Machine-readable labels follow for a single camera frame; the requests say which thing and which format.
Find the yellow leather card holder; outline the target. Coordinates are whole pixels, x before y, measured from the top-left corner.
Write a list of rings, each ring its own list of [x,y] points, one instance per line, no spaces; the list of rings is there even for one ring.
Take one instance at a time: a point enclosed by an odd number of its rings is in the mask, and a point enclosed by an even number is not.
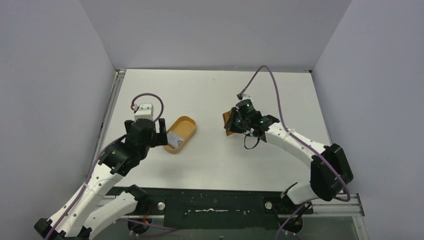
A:
[[[229,110],[222,114],[224,121],[225,135],[228,137],[238,131],[238,126],[234,122],[236,116],[235,110]]]

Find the silver credit card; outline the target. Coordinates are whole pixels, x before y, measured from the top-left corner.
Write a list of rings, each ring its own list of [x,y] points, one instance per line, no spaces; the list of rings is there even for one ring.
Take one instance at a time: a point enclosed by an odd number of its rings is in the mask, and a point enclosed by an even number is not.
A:
[[[167,141],[168,141],[168,144],[173,149],[176,149],[176,148],[178,148],[183,143],[184,138],[182,138],[181,136],[179,136],[178,134],[176,134],[174,131],[170,130],[167,133]]]

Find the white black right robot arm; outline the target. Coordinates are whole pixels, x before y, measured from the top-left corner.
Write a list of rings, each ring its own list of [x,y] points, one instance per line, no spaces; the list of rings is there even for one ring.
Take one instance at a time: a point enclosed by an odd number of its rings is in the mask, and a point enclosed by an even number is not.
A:
[[[262,115],[249,98],[243,99],[222,115],[227,135],[243,134],[277,146],[304,163],[310,170],[306,183],[294,183],[282,193],[281,207],[295,213],[304,202],[314,199],[331,201],[354,176],[346,154],[336,143],[325,145],[311,140],[272,115]]]

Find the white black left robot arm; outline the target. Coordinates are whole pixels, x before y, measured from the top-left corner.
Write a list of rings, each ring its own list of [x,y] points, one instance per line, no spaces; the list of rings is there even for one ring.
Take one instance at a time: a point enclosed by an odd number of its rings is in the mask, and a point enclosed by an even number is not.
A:
[[[147,193],[136,185],[126,187],[117,199],[96,208],[103,197],[151,148],[168,143],[164,118],[140,118],[124,122],[126,133],[109,143],[90,167],[77,192],[56,213],[40,218],[35,231],[45,240],[91,240],[123,215],[147,211]]]

